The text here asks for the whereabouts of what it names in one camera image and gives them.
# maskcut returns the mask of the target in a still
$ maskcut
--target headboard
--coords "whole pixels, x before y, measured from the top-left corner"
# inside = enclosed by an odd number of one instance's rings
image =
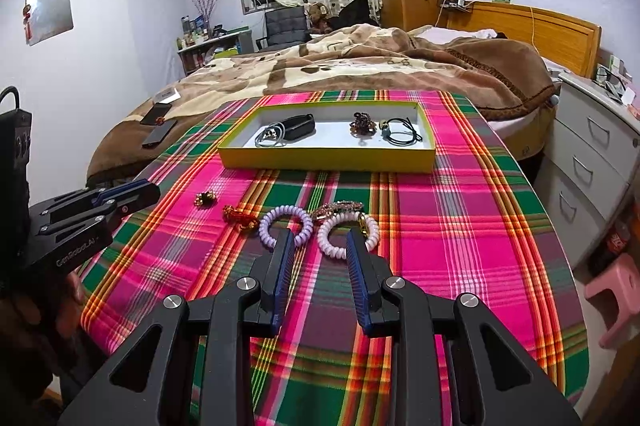
[[[533,8],[535,44],[542,56],[583,76],[595,74],[601,28],[588,21]],[[449,13],[447,28],[475,32],[494,29],[507,38],[531,43],[534,23],[531,8],[524,5],[475,2],[471,13]]]

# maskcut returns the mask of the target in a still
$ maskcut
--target silver screw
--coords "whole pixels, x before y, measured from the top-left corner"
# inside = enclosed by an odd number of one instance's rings
[[[239,279],[236,285],[240,290],[250,291],[255,287],[255,280],[253,278],[245,276],[244,278]]]
[[[460,303],[462,303],[465,307],[477,307],[478,301],[478,296],[476,296],[475,294],[471,294],[471,292],[465,292],[460,297]]]
[[[175,309],[182,305],[182,298],[180,298],[177,294],[171,294],[171,296],[167,296],[162,302],[167,309]]]
[[[390,276],[386,279],[385,283],[386,286],[391,289],[401,289],[405,286],[404,279],[400,278],[399,276]]]

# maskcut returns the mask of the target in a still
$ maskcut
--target black cord bracelet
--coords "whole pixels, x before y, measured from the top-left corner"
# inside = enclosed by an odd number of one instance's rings
[[[410,140],[399,140],[391,137],[392,132],[391,128],[389,127],[389,123],[394,121],[401,123],[407,130],[409,130],[409,132],[411,132],[412,138]],[[395,146],[411,146],[416,142],[422,142],[422,136],[416,131],[408,117],[406,119],[402,119],[401,117],[393,117],[391,119],[382,120],[380,121],[380,130],[382,130],[382,138],[386,141],[389,141]]]

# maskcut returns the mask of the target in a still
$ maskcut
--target drawer handle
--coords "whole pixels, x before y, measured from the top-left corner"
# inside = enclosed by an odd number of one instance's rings
[[[595,124],[599,129],[601,129],[604,133],[607,134],[607,138],[609,138],[611,136],[611,132],[610,130],[607,130],[606,128],[601,127],[597,122],[595,122],[593,119],[591,119],[591,117],[587,117],[587,121],[589,121],[589,123],[593,123]]]
[[[574,214],[571,217],[571,221],[574,221],[575,218],[575,213],[578,212],[578,208],[574,208],[571,204],[569,204],[569,202],[567,201],[567,199],[564,198],[564,195],[562,194],[562,192],[560,192],[560,210],[562,211],[562,201],[564,200],[564,203],[569,206],[569,209],[572,210],[572,212],[574,212]]]
[[[582,164],[578,158],[574,155],[574,161],[576,161],[580,166],[582,166],[584,168],[584,170],[591,176],[591,178],[593,179],[593,170],[590,170],[589,168],[587,168],[584,164]]]

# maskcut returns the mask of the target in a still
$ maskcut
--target plastic stool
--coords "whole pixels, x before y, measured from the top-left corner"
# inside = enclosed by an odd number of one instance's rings
[[[594,278],[584,288],[584,297],[593,298],[606,289],[610,289],[616,297],[618,318],[600,338],[601,348],[611,348],[618,333],[640,313],[640,273],[628,254],[621,254],[605,272]]]

